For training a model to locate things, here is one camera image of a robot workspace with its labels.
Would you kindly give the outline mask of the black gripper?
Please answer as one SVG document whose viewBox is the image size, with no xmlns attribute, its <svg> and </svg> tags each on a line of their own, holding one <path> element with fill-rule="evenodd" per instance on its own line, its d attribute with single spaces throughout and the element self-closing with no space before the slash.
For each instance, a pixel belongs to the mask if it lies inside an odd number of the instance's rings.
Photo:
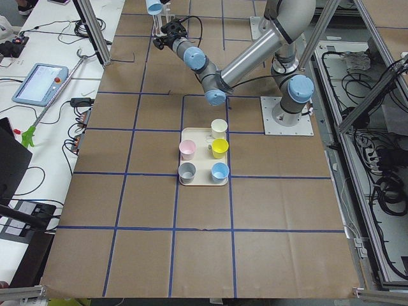
<svg viewBox="0 0 408 306">
<path fill-rule="evenodd" d="M 161 27 L 164 36 L 153 39 L 153 44 L 159 50 L 165 46 L 172 48 L 175 40 L 187 37 L 187 30 L 182 25 L 184 20 L 174 19 Z"/>
</svg>

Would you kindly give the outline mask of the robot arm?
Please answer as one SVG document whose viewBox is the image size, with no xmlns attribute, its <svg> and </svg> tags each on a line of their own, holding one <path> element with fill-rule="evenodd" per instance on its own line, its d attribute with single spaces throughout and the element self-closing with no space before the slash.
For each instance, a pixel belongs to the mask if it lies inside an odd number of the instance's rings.
<svg viewBox="0 0 408 306">
<path fill-rule="evenodd" d="M 316 8 L 315 1 L 267 1 L 261 19 L 260 37 L 223 69 L 187 39 L 181 19 L 175 19 L 161 30 L 164 36 L 154 39 L 156 48 L 169 47 L 200 80 L 210 105 L 225 102 L 238 82 L 269 57 L 273 57 L 272 76 L 282 93 L 272 110 L 273 120 L 281 126 L 299 123 L 304 106 L 310 101 L 314 84 L 297 71 L 299 61 L 295 41 L 310 24 Z"/>
</svg>

